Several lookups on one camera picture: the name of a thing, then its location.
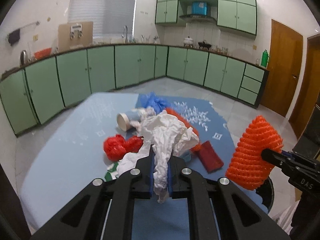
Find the orange foam fruit net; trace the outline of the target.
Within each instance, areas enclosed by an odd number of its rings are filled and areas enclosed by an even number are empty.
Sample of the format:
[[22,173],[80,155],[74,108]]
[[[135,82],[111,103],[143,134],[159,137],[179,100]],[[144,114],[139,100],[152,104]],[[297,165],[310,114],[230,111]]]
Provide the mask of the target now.
[[264,161],[261,153],[271,149],[281,153],[283,139],[277,130],[259,115],[242,134],[225,176],[246,190],[256,190],[268,178],[273,164]]

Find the red fabric pouch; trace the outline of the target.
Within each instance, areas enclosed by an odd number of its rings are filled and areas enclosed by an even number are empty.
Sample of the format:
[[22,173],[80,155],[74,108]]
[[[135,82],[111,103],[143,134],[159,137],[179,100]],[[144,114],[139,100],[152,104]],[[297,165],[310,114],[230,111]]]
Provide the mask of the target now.
[[210,141],[205,141],[196,154],[208,173],[217,171],[224,166],[223,161],[213,149]]

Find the blue white paper cup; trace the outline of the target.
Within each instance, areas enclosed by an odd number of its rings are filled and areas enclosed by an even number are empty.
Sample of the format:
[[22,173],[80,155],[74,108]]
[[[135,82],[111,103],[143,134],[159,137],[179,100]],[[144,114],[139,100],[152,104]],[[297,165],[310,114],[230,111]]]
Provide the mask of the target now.
[[134,108],[125,113],[118,113],[117,124],[122,131],[128,131],[133,127],[133,122],[140,122],[143,114],[146,113],[144,108]]

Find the white paper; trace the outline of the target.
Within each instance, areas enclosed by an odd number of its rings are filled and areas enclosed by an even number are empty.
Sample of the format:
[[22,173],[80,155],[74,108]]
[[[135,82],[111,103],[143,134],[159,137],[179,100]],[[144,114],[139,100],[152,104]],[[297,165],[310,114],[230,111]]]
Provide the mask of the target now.
[[193,148],[200,141],[192,128],[186,128],[183,122],[163,110],[161,113],[145,118],[138,128],[138,134],[143,137],[143,145],[137,153],[127,153],[119,161],[119,175],[135,168],[137,161],[149,155],[153,150],[153,190],[158,196],[158,202],[163,203],[169,197],[168,193],[168,161],[170,157],[179,157]]

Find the blue plastic bag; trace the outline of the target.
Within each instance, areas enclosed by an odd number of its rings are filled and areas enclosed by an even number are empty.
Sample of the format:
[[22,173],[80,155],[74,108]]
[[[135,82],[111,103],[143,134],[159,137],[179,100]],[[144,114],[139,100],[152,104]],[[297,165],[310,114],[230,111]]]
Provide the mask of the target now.
[[139,101],[141,107],[152,107],[156,114],[159,114],[166,108],[171,107],[170,102],[168,102],[164,98],[157,96],[154,92],[150,92],[149,94],[142,94]]

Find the black trash bin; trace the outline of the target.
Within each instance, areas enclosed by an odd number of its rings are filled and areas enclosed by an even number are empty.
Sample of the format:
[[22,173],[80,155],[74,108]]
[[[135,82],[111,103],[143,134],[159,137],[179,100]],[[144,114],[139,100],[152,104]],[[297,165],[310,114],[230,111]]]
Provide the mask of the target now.
[[268,212],[270,212],[274,204],[274,186],[271,178],[268,177],[255,191],[256,194],[262,198],[262,204],[266,206]]

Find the green lower kitchen cabinets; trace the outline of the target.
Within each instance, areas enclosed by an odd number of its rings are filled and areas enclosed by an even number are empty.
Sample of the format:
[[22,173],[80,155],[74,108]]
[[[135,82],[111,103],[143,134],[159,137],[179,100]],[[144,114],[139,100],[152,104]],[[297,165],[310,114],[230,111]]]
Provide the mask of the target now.
[[97,46],[59,53],[1,79],[1,103],[19,135],[93,93],[169,77],[258,107],[268,70],[231,56],[165,45]]

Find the red mesh net ball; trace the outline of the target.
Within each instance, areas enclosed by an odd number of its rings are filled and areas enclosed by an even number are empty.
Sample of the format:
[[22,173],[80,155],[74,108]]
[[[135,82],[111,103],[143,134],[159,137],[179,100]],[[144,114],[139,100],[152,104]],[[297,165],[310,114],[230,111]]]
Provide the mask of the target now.
[[143,138],[136,135],[125,139],[122,135],[116,134],[108,137],[103,143],[103,150],[110,161],[119,161],[127,153],[137,153],[143,145]]

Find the brown wooden door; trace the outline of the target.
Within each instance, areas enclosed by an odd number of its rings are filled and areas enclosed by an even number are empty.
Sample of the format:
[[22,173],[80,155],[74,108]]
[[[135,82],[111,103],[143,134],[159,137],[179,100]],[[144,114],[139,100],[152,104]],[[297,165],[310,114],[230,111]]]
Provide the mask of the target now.
[[272,20],[268,78],[261,104],[285,116],[296,91],[302,66],[303,36]]

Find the white ceramic pot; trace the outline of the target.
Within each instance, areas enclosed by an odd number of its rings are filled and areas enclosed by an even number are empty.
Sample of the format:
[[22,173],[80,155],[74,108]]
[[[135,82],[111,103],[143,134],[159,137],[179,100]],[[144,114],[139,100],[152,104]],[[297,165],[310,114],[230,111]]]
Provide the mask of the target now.
[[193,39],[192,39],[190,36],[184,38],[184,40],[183,40],[183,45],[184,45],[185,47],[193,48],[193,44],[194,44],[194,41],[193,41]]

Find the orange plastic basin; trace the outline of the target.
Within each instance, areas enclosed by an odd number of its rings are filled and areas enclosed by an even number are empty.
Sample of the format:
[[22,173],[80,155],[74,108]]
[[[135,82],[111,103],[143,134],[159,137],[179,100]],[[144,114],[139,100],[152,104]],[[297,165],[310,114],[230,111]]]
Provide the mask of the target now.
[[34,57],[36,60],[42,59],[44,57],[50,56],[52,53],[52,48],[45,48],[34,53]]

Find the cardboard board with scale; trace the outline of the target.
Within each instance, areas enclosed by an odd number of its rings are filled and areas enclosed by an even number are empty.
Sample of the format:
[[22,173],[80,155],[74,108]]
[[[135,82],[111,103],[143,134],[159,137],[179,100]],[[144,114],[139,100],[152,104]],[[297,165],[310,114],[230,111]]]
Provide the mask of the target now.
[[87,47],[93,43],[93,22],[73,22],[58,27],[58,52]]

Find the chrome sink faucet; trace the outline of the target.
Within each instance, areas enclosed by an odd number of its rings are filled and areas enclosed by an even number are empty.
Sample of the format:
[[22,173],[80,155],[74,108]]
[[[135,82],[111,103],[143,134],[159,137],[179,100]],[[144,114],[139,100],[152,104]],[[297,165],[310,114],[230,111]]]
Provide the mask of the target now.
[[124,26],[122,38],[124,39],[125,43],[128,43],[128,27],[127,27],[127,25]]

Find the window blind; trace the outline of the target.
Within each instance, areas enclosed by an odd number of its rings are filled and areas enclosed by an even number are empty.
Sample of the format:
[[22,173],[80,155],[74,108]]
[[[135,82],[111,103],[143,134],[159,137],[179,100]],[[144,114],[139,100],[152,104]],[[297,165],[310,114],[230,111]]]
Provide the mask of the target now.
[[68,22],[93,22],[93,36],[118,37],[135,31],[136,0],[70,0]]

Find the green upper wall cabinets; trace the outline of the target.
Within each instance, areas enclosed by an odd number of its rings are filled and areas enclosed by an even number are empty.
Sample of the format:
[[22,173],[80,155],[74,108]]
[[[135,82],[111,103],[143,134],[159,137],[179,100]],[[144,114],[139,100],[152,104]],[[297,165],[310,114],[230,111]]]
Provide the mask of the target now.
[[212,22],[220,29],[257,35],[257,0],[157,0],[155,24]]

